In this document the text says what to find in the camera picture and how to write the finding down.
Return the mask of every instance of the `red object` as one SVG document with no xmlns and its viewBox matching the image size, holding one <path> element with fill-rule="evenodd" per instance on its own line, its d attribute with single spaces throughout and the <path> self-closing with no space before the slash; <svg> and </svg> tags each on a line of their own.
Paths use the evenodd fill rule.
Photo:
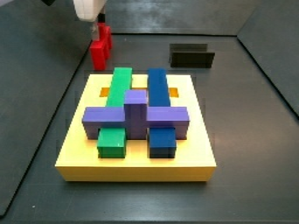
<svg viewBox="0 0 299 224">
<path fill-rule="evenodd" d="M 110 26 L 106 23 L 98 24 L 99 40 L 94 40 L 90 46 L 91 58 L 95 70 L 106 70 L 110 49 L 112 48 L 112 38 Z"/>
</svg>

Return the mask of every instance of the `gray table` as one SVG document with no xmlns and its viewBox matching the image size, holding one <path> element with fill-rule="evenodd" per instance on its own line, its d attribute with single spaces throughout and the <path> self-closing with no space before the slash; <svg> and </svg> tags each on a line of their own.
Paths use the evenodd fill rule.
<svg viewBox="0 0 299 224">
<path fill-rule="evenodd" d="M 218 169 L 208 183 L 67 183 L 54 168 L 88 75 L 82 62 L 13 204 L 1 221 L 299 221 L 298 119 L 235 38 L 114 36 L 107 62 L 190 73 Z M 175 69 L 170 43 L 207 43 L 211 69 Z"/>
</svg>

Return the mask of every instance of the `green block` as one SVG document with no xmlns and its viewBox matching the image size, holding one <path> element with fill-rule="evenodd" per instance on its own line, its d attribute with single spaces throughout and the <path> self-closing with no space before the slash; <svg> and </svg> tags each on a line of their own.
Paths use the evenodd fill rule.
<svg viewBox="0 0 299 224">
<path fill-rule="evenodd" d="M 108 90 L 107 107 L 123 107 L 126 91 L 132 86 L 132 68 L 116 67 Z"/>
<path fill-rule="evenodd" d="M 124 158 L 127 155 L 127 131 L 123 128 L 100 129 L 98 136 L 100 158 Z"/>
</svg>

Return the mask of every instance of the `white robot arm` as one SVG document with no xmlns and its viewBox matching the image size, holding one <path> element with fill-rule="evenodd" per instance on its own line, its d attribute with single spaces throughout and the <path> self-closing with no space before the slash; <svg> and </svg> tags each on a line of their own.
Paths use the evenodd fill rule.
<svg viewBox="0 0 299 224">
<path fill-rule="evenodd" d="M 95 22 L 107 0 L 74 0 L 79 20 Z"/>
</svg>

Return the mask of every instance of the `yellow base block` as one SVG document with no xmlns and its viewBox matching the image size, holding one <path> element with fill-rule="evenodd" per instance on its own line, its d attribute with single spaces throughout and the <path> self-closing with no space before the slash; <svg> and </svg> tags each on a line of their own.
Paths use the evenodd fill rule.
<svg viewBox="0 0 299 224">
<path fill-rule="evenodd" d="M 208 181 L 216 168 L 211 142 L 190 75 L 167 75 L 168 87 L 178 88 L 172 106 L 188 108 L 187 140 L 176 141 L 175 158 L 148 158 L 146 140 L 127 140 L 126 158 L 99 158 L 98 141 L 88 140 L 82 125 L 86 107 L 106 106 L 99 97 L 112 75 L 92 74 L 70 125 L 56 168 L 67 181 Z M 147 88 L 147 75 L 134 75 L 132 88 Z"/>
</svg>

